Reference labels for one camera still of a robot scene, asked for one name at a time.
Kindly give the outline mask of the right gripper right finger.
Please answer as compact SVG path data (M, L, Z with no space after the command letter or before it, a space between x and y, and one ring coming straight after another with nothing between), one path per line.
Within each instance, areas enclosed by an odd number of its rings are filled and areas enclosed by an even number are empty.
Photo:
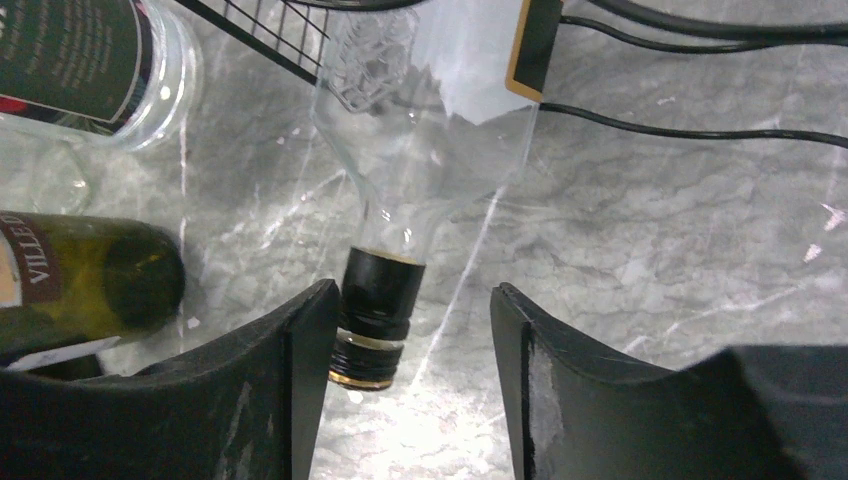
M668 370L508 283L492 290L490 315L519 479L847 475L843 345L732 345Z

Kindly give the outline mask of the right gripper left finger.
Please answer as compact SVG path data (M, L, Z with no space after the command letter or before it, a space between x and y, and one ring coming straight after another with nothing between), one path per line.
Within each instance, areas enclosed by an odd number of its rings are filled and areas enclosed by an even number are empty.
M131 376L1 374L5 479L305 479L340 293L284 305Z

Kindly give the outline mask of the clear bottle black gold label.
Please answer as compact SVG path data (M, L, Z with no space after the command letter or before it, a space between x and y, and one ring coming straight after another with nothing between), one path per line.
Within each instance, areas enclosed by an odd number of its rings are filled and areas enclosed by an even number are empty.
M423 1L339 11L312 118L362 202L329 377L394 380L439 225L526 162L558 1Z

